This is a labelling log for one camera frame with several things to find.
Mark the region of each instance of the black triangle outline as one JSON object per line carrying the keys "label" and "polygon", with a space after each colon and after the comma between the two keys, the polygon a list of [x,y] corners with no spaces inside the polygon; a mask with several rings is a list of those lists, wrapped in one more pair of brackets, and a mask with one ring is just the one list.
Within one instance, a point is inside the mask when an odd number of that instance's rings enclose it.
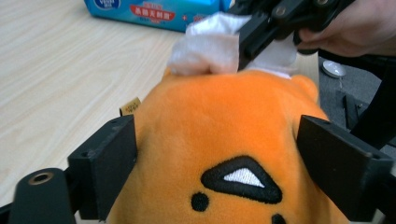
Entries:
{"label": "black triangle outline", "polygon": [[[265,188],[224,180],[224,176],[243,168],[249,169],[257,176]],[[232,194],[261,203],[275,204],[282,201],[282,191],[279,186],[260,164],[249,156],[234,157],[206,170],[201,176],[201,182],[206,188],[216,192]]]}

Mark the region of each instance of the metal screw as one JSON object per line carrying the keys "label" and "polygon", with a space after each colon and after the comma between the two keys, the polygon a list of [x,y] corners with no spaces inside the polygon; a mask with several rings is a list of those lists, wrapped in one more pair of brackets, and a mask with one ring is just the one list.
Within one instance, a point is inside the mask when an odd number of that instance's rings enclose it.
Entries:
{"label": "metal screw", "polygon": [[286,12],[286,8],[285,7],[278,7],[276,9],[276,15],[277,16],[283,16],[283,14],[285,14]]}
{"label": "metal screw", "polygon": [[328,0],[317,0],[317,2],[319,5],[325,5],[328,2]]}

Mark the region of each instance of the tissue box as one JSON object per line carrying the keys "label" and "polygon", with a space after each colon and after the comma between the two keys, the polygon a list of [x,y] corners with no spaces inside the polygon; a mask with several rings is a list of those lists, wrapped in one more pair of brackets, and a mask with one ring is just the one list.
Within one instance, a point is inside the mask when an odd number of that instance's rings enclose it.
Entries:
{"label": "tissue box", "polygon": [[185,32],[205,16],[229,8],[231,0],[84,0],[93,16]]}

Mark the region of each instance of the tag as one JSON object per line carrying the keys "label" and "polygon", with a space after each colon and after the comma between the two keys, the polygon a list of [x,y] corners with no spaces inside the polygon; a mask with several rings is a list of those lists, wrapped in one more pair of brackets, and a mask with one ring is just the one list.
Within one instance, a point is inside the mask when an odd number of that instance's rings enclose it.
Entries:
{"label": "tag", "polygon": [[120,115],[125,116],[125,115],[131,115],[134,113],[134,111],[140,106],[140,100],[139,98],[135,97],[132,101],[128,102],[126,105],[123,105],[120,108]]}

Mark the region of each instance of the plush toy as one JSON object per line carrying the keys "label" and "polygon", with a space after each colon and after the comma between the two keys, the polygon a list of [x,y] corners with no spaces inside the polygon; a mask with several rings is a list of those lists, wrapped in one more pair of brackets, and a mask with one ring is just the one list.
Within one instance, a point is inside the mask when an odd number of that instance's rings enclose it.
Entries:
{"label": "plush toy", "polygon": [[110,224],[347,223],[296,146],[326,119],[307,77],[259,70],[163,80],[134,112],[138,156]]}

